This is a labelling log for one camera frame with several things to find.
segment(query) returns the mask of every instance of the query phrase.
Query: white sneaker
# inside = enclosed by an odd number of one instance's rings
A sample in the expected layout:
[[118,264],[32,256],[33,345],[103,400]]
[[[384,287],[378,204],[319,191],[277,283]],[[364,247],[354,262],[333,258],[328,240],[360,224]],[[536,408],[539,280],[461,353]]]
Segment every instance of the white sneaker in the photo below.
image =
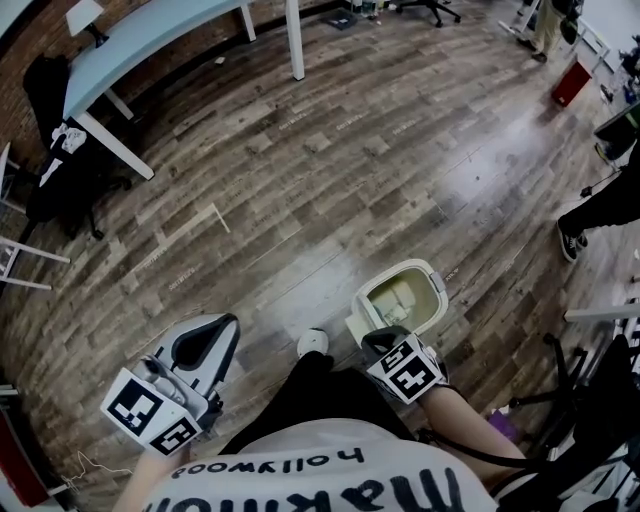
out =
[[320,329],[309,329],[298,340],[298,358],[309,352],[320,352],[326,355],[329,352],[329,336]]

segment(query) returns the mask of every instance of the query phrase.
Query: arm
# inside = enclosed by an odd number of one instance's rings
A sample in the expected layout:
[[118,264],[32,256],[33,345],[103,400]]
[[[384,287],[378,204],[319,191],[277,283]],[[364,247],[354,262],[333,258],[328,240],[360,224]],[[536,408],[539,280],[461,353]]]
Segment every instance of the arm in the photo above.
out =
[[155,485],[172,471],[189,462],[189,446],[171,457],[161,457],[145,451],[138,459],[133,476],[118,498],[113,512],[140,512]]
[[[435,387],[422,395],[418,402],[427,415],[431,428],[451,441],[491,455],[525,458],[516,445],[490,425],[454,390]],[[520,471],[475,459],[446,445],[441,447],[469,466],[489,490],[505,477]]]

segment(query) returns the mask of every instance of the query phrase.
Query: cable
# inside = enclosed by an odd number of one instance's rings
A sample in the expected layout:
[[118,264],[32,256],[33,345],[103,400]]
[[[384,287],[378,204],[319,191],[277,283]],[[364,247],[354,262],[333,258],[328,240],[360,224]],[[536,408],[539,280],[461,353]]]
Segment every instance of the cable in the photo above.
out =
[[76,485],[73,483],[73,481],[74,480],[79,480],[80,478],[82,478],[87,473],[87,469],[84,467],[84,464],[82,463],[82,459],[80,458],[81,455],[94,468],[105,469],[109,473],[129,473],[130,475],[133,475],[133,472],[130,469],[126,469],[126,468],[125,469],[109,469],[107,466],[103,466],[102,464],[94,464],[93,462],[91,462],[91,459],[89,457],[87,457],[84,453],[82,453],[80,450],[78,450],[78,462],[80,463],[80,467],[82,467],[82,473],[80,473],[77,476],[72,476],[71,478],[67,478],[66,476],[62,476],[61,475],[62,481],[65,484],[67,484],[67,487],[69,487],[69,489],[72,490],[73,492],[75,492],[76,494],[78,494],[80,491],[78,490]]
[[598,185],[600,185],[600,183],[602,183],[603,181],[607,181],[608,179],[613,178],[616,174],[618,174],[620,172],[620,169],[616,169],[615,171],[613,171],[611,174],[609,174],[609,176],[607,176],[606,178],[602,178],[598,183],[594,183],[593,185],[589,185],[588,187],[584,187],[582,189],[582,191],[580,192],[580,197],[581,198],[585,198],[585,197],[590,197],[593,195],[593,189],[595,187],[597,187]]
[[421,437],[426,436],[427,438],[443,442],[444,444],[451,446],[451,448],[455,448],[459,452],[465,453],[475,459],[489,462],[490,464],[495,464],[496,466],[521,469],[539,469],[551,463],[546,459],[511,459],[508,457],[498,457],[497,455],[490,455],[488,453],[469,448],[468,446],[458,444],[455,441],[446,438],[442,434],[438,434],[437,432],[426,428],[420,429],[419,435]]

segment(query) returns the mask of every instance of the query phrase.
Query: red trash can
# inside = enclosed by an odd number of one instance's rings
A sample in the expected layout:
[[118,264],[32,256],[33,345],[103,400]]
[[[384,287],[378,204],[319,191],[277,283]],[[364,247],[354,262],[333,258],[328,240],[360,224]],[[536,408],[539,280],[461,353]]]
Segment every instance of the red trash can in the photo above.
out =
[[582,65],[576,55],[569,64],[558,84],[553,88],[551,97],[566,107],[573,101],[582,88],[591,80],[591,73]]

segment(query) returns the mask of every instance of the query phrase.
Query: desk leg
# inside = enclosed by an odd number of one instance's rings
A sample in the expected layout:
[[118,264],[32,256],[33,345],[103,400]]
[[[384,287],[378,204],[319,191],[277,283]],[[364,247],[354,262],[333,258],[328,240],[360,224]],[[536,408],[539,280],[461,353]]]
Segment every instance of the desk leg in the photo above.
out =
[[300,13],[298,0],[286,0],[287,33],[289,34],[289,51],[291,66],[296,80],[304,78],[304,61],[302,59],[302,34],[300,33]]
[[140,160],[122,142],[116,139],[113,134],[96,121],[88,112],[83,112],[75,118],[80,126],[104,144],[107,149],[114,153],[124,163],[129,165],[134,171],[150,180],[153,178],[151,167]]
[[127,104],[122,101],[115,92],[113,92],[113,89],[107,89],[104,91],[104,95],[111,103],[113,103],[124,117],[129,120],[133,119],[133,112],[131,112],[131,109],[127,107]]
[[249,41],[256,40],[256,31],[253,30],[253,21],[251,21],[251,13],[249,12],[249,6],[247,4],[242,4],[240,6],[240,10],[242,11],[242,19],[244,20],[244,28],[247,31],[247,36],[249,37]]

